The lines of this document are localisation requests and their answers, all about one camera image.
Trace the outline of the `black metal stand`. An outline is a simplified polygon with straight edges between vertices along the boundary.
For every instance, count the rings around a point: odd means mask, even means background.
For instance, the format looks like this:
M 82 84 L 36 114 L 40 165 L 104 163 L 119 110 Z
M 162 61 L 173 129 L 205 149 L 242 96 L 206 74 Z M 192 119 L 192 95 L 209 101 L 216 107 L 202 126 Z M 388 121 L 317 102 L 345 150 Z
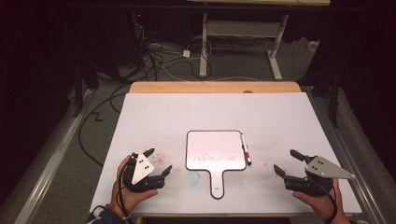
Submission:
M 76 102 L 74 117 L 76 118 L 80 114 L 82 108 L 82 102 L 83 102 L 80 63 L 76 63 L 75 65 L 74 76 L 75 76 L 75 102 Z
M 331 87 L 331 100 L 329 108 L 329 118 L 334 128 L 338 127 L 337 124 L 337 106 L 338 106 L 338 89 L 339 89 L 339 74 L 337 71 L 333 72 L 332 87 Z

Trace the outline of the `white marker with red cap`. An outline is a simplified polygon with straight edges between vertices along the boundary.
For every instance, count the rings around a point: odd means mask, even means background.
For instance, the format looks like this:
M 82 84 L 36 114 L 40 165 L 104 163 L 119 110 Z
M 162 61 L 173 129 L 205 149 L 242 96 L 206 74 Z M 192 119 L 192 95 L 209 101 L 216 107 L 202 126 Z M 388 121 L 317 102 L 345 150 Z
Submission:
M 246 138 L 245 138 L 243 133 L 241 133 L 241 141 L 242 141 L 242 148 L 243 148 L 244 153 L 245 153 L 245 158 L 246 158 L 247 165 L 251 165 L 252 164 L 252 160 L 251 160 L 251 158 L 249 156 L 248 144 L 247 144 Z

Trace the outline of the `person's right hand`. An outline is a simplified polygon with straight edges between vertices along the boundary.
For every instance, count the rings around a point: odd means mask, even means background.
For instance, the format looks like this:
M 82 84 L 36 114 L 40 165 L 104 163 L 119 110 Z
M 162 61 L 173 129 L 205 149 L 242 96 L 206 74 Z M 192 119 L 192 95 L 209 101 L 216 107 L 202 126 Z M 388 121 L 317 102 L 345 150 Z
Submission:
M 330 191 L 330 195 L 335 200 L 336 206 L 333 206 L 332 200 L 328 196 L 311 197 L 300 191 L 292 193 L 294 198 L 309 205 L 317 216 L 324 221 L 326 218 L 335 217 L 338 212 L 344 213 L 342 194 L 337 179 L 333 180 L 333 188 Z

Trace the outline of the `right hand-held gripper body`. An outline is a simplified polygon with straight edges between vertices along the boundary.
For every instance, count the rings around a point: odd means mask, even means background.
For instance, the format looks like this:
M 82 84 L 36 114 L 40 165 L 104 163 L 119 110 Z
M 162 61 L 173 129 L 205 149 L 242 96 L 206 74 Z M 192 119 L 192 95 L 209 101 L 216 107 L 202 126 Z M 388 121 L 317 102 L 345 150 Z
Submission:
M 306 177 L 290 176 L 284 179 L 285 188 L 309 196 L 325 196 L 333 187 L 335 178 L 355 179 L 356 176 L 321 156 L 307 156 Z

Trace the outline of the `small whiteboard with handle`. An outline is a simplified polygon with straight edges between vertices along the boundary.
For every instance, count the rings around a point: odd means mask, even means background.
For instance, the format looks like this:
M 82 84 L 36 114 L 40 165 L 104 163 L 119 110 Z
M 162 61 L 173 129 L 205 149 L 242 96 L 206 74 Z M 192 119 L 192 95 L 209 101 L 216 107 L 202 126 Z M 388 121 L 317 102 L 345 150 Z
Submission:
M 225 191 L 223 174 L 247 168 L 242 145 L 239 131 L 189 131 L 186 168 L 209 172 L 211 196 L 219 200 Z

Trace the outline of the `wooden table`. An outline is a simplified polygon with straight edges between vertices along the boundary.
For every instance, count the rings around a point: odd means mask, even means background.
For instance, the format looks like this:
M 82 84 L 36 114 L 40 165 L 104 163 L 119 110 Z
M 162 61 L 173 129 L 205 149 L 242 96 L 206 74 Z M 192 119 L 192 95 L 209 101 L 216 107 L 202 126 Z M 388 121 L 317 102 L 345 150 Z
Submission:
M 296 93 L 301 92 L 300 87 L 295 82 L 136 82 L 129 90 L 129 93 L 242 93 L 243 91 L 253 91 L 253 93 Z M 327 193 L 336 206 L 335 200 Z

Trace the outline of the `white metal desk frame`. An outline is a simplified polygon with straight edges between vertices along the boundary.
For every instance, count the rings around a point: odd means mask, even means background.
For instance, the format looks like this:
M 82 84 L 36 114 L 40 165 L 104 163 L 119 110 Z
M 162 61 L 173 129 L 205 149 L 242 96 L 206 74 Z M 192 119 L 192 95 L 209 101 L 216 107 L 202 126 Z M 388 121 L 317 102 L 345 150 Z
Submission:
M 327 7 L 331 0 L 189 0 L 190 2 L 200 3 L 204 7 L 229 7 L 231 4 L 242 5 L 243 7 Z M 287 26 L 289 15 L 283 14 L 279 21 L 243 21 L 234 19 L 226 21 L 225 19 L 209 19 L 208 13 L 203 14 L 202 21 L 202 47 L 200 53 L 199 77 L 208 77 L 209 72 L 209 51 L 212 45 L 208 38 L 210 36 L 233 36 L 233 37 L 270 37 L 275 40 L 271 50 L 266 52 L 268 63 L 272 70 L 275 80 L 282 80 L 276 54 Z

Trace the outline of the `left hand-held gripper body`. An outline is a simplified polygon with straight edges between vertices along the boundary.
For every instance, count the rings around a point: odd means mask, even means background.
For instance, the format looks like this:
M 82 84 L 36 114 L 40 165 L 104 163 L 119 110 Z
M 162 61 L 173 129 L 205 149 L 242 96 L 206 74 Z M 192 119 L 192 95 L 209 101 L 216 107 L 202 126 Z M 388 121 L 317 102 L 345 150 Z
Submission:
M 145 192 L 161 189 L 165 182 L 165 172 L 151 175 L 155 170 L 145 154 L 133 154 L 121 169 L 123 185 L 131 192 Z

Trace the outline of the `person's left hand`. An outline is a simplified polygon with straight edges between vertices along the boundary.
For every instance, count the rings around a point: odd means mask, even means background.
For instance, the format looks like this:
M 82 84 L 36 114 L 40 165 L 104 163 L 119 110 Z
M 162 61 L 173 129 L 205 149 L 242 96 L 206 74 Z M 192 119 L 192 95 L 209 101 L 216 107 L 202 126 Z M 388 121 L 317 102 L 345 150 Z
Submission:
M 139 203 L 158 194 L 158 191 L 156 189 L 151 189 L 141 193 L 135 193 L 129 191 L 128 189 L 123 188 L 123 183 L 121 180 L 122 175 L 120 173 L 122 171 L 123 166 L 130 159 L 131 156 L 127 155 L 118 168 L 116 175 L 117 179 L 113 185 L 112 196 L 110 201 L 110 204 L 118 205 L 122 209 L 122 213 L 125 216 L 129 215 L 138 206 Z

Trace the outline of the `red wristband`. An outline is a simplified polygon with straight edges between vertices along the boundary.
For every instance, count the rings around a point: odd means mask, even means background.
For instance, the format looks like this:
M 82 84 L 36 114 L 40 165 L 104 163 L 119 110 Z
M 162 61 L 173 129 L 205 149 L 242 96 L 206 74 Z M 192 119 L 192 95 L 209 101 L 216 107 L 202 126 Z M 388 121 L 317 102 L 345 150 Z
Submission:
M 107 204 L 105 205 L 105 208 L 111 210 L 112 212 L 114 212 L 116 215 L 118 215 L 120 218 L 122 218 L 122 219 L 124 219 L 124 220 L 127 219 L 127 218 L 129 218 L 129 217 L 125 216 L 125 215 L 122 213 L 122 211 L 121 211 L 117 206 L 115 206 L 115 205 L 113 205 L 113 204 L 107 203 Z

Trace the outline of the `metal floor rail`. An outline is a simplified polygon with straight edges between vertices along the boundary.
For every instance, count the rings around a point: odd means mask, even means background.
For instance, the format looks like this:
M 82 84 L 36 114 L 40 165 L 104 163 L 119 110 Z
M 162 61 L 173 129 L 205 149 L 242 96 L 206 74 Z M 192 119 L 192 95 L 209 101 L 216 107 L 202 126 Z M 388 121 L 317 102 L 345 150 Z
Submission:
M 349 182 L 362 214 L 372 224 L 390 224 L 386 193 L 392 187 L 391 176 L 379 159 L 347 98 L 341 94 L 336 110 L 336 125 L 330 119 L 330 100 L 308 94 L 318 120 L 341 165 L 356 176 Z
M 39 168 L 30 166 L 30 170 L 34 170 L 36 173 L 36 176 L 32 179 L 34 186 L 17 215 L 14 224 L 31 224 L 33 222 L 35 214 L 62 164 L 64 155 L 77 131 L 78 125 L 81 123 L 95 94 L 96 91 L 92 90 L 86 90 L 83 93 L 82 108 L 77 114 L 75 114 L 78 108 L 77 105 L 69 106 L 49 137 L 49 140 L 36 156 L 33 165 L 39 165 Z

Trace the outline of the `large white sheet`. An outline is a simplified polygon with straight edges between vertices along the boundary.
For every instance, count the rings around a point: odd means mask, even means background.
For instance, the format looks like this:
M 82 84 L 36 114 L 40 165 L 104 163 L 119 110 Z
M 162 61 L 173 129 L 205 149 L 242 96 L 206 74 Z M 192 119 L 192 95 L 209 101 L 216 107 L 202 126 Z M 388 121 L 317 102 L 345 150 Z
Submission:
M 252 163 L 223 175 L 224 195 L 210 193 L 210 175 L 186 167 L 190 131 L 235 130 Z M 304 175 L 290 155 L 319 155 L 336 161 L 306 94 L 300 93 L 129 93 L 106 156 L 92 205 L 108 203 L 124 157 L 152 149 L 156 171 L 171 170 L 160 193 L 139 204 L 140 216 L 309 216 L 274 168 Z

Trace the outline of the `grey padded tube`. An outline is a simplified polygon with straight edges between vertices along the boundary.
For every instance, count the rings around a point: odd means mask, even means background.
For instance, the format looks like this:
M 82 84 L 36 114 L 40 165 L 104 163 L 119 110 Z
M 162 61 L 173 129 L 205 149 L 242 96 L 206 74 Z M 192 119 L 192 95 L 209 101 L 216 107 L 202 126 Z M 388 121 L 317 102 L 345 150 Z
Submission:
M 357 176 L 355 190 L 371 224 L 396 224 L 396 183 L 366 137 L 343 89 L 339 89 L 338 131 Z

